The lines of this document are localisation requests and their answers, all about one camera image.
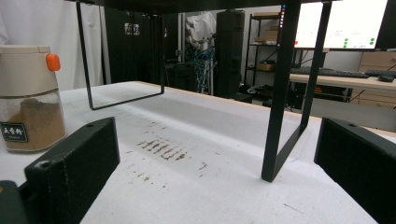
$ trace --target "seasoning jar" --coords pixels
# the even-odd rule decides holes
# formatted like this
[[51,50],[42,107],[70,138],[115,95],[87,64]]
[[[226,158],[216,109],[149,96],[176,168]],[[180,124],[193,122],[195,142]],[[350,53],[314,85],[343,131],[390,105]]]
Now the seasoning jar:
[[45,149],[66,136],[50,47],[0,45],[0,128],[7,150]]

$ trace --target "white curtain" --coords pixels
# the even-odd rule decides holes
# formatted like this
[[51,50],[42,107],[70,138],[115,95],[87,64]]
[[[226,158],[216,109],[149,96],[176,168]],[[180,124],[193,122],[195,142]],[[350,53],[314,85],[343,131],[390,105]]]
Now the white curtain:
[[[91,85],[97,86],[103,84],[99,7],[81,4],[81,11]],[[61,70],[56,72],[60,90],[86,87],[76,3],[0,0],[0,40],[3,38],[9,45],[50,46],[61,59]]]

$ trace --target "beige lid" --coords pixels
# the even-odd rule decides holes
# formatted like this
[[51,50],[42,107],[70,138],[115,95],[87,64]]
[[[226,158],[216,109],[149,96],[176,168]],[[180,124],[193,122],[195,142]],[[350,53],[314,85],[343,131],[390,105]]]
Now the beige lid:
[[58,88],[49,70],[50,47],[0,45],[0,97],[26,96]]

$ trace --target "computer mouse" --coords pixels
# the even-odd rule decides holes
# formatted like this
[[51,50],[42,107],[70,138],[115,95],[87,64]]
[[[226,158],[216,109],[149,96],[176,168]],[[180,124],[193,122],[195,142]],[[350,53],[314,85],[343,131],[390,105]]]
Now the computer mouse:
[[378,80],[383,81],[383,82],[392,82],[393,79],[395,79],[395,77],[393,77],[393,76],[387,76],[387,75],[378,76]]

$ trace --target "jar label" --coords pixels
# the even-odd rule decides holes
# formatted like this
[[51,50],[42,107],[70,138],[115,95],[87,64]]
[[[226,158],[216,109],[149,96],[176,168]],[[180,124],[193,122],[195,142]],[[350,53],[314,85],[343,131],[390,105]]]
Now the jar label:
[[27,142],[24,125],[21,123],[1,123],[1,134],[7,142]]

